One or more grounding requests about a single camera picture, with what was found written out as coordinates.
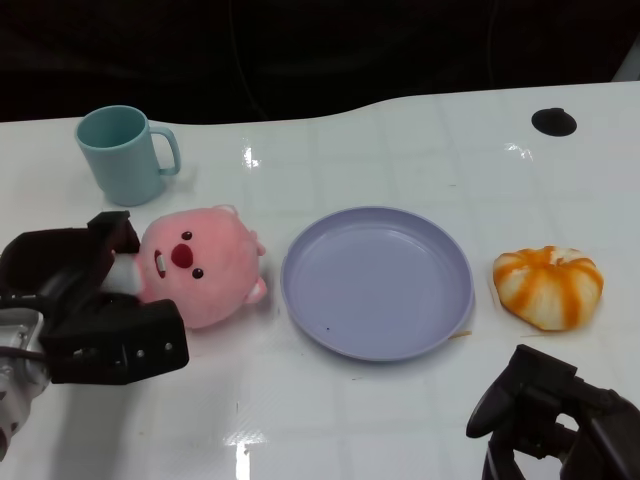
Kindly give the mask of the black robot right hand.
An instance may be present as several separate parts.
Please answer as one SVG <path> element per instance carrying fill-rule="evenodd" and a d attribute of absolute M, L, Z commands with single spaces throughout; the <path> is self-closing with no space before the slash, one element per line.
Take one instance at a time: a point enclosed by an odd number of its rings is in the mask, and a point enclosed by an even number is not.
<path fill-rule="evenodd" d="M 524 344 L 476 405 L 466 435 L 489 439 L 485 479 L 522 478 L 516 453 L 558 459 L 562 479 L 639 476 L 638 408 Z"/>

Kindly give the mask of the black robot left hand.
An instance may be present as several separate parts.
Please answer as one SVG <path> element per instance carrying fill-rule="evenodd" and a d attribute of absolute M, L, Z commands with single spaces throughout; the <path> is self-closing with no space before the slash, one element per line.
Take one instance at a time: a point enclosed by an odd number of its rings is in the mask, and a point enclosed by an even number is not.
<path fill-rule="evenodd" d="M 171 300 L 143 303 L 103 289 L 118 254 L 140 241 L 128 211 L 102 212 L 84 228 L 24 232 L 1 253 L 1 311 L 36 314 L 39 351 L 1 355 L 47 368 L 54 383 L 125 385 L 184 368 L 184 323 Z"/>

